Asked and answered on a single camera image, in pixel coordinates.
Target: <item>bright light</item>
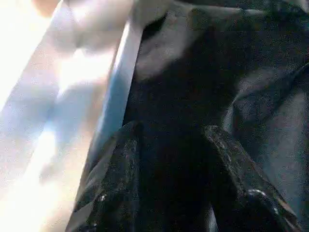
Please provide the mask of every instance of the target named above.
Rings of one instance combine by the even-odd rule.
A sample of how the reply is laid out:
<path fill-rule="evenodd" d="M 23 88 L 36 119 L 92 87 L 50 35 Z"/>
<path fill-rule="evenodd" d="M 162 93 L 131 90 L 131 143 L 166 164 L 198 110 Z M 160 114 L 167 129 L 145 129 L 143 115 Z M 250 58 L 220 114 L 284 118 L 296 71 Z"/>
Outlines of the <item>bright light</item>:
<path fill-rule="evenodd" d="M 105 81 L 114 55 L 113 47 L 100 54 L 87 55 L 77 49 L 74 55 L 61 63 L 59 94 L 76 85 Z"/>
<path fill-rule="evenodd" d="M 40 183 L 40 175 L 56 151 L 51 131 L 39 138 L 25 175 L 0 202 L 0 224 L 3 231 L 39 232 L 46 217 L 56 207 L 60 193 L 56 183 Z"/>
<path fill-rule="evenodd" d="M 42 17 L 32 0 L 0 0 L 0 112 L 34 49 L 44 35 L 50 18 Z"/>

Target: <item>black leather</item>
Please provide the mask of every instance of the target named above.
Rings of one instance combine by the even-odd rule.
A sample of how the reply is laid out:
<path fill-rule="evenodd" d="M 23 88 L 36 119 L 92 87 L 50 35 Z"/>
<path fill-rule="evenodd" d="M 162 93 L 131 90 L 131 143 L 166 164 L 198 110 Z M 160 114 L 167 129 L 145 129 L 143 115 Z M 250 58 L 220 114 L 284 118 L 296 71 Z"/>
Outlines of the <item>black leather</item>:
<path fill-rule="evenodd" d="M 309 231 L 307 22 L 174 2 L 146 28 L 124 121 L 144 124 L 141 231 L 216 230 L 193 155 L 204 125 L 241 142 Z"/>

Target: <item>dark fabric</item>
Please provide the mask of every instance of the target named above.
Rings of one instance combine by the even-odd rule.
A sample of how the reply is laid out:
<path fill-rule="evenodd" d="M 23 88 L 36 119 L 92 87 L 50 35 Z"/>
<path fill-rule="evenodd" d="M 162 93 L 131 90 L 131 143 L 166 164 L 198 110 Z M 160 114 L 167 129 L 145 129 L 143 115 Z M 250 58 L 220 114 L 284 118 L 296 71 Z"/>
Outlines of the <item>dark fabric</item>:
<path fill-rule="evenodd" d="M 174 2 L 146 28 L 124 120 L 144 125 L 140 231 L 215 230 L 192 136 L 204 125 L 241 142 L 309 231 L 307 22 Z"/>
<path fill-rule="evenodd" d="M 307 0 L 179 0 L 187 3 L 209 6 L 239 7 L 266 11 L 290 11 L 301 9 L 308 12 Z"/>

